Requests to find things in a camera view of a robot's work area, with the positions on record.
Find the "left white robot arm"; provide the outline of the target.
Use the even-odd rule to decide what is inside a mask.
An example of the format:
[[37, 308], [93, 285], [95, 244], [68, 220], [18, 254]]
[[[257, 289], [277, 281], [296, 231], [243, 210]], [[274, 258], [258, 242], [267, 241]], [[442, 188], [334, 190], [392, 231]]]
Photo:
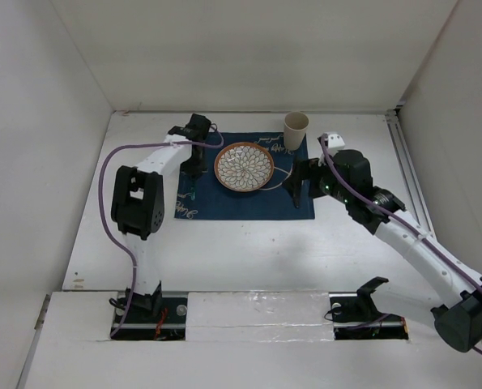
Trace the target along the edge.
[[110, 216], [124, 242], [105, 232], [120, 249], [130, 256], [133, 275], [125, 298], [115, 306], [126, 317], [138, 315], [144, 321], [157, 319], [163, 309], [161, 280], [153, 256], [146, 253], [147, 239], [157, 233], [164, 221], [164, 178], [182, 170], [197, 179], [206, 170], [205, 151], [220, 148], [224, 141], [207, 143], [207, 136], [216, 126], [201, 114], [194, 113], [184, 126], [174, 126], [162, 143], [117, 147], [105, 158], [99, 176], [100, 216], [105, 218], [103, 183], [105, 169], [112, 156], [126, 149], [150, 148], [151, 155], [136, 165], [118, 168], [114, 180]]

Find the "black table knife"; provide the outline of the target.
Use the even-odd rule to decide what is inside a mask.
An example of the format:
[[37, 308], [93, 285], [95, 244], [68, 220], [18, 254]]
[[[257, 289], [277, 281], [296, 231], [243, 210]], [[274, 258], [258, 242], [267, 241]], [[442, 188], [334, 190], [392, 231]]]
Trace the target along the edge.
[[292, 201], [295, 208], [299, 208], [301, 206], [301, 187], [296, 186], [292, 190]]

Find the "dark blue cloth napkin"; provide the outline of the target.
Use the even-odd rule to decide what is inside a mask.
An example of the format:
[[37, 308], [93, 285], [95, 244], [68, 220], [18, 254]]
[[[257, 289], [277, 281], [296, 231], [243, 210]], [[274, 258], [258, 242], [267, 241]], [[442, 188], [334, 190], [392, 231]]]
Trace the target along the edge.
[[214, 173], [218, 149], [205, 154], [207, 171], [196, 180], [195, 200], [190, 199], [190, 178], [179, 174], [174, 217], [181, 220], [312, 220], [315, 218], [314, 201], [308, 196], [309, 185], [302, 185], [301, 206], [295, 208], [292, 197], [282, 188], [297, 158], [309, 158], [307, 140], [294, 152], [284, 147], [281, 132], [224, 133], [224, 146], [233, 143], [256, 143], [271, 154], [275, 170], [270, 181], [252, 192], [235, 192], [222, 186]]

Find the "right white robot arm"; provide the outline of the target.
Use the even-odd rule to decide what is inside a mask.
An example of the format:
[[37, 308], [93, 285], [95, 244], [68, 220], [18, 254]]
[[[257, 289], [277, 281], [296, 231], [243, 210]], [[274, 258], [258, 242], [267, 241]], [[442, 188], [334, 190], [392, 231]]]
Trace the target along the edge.
[[369, 160], [361, 152], [295, 159], [283, 187], [296, 207], [304, 182], [310, 198], [329, 196], [342, 203], [353, 221], [395, 250], [435, 291], [433, 296], [393, 292], [386, 277], [376, 276], [350, 302], [331, 309], [337, 323], [358, 321], [367, 327], [395, 314], [428, 325], [461, 353], [476, 348], [482, 340], [482, 275], [423, 230], [397, 196], [374, 185]]

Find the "floral patterned plate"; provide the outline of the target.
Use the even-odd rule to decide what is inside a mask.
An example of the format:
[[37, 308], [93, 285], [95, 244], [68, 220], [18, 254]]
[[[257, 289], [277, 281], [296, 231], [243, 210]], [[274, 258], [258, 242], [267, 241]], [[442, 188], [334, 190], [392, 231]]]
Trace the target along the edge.
[[219, 183], [235, 192], [252, 192], [263, 188], [272, 178], [274, 161], [264, 147], [256, 143], [239, 142], [225, 147], [214, 162]]

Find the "brown paper cup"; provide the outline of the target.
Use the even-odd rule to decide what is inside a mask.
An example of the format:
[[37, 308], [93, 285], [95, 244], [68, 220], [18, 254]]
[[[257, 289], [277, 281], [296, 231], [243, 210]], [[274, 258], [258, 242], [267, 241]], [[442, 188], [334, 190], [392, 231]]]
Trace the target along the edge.
[[288, 113], [284, 118], [284, 146], [289, 151], [296, 151], [305, 137], [309, 118], [302, 112]]

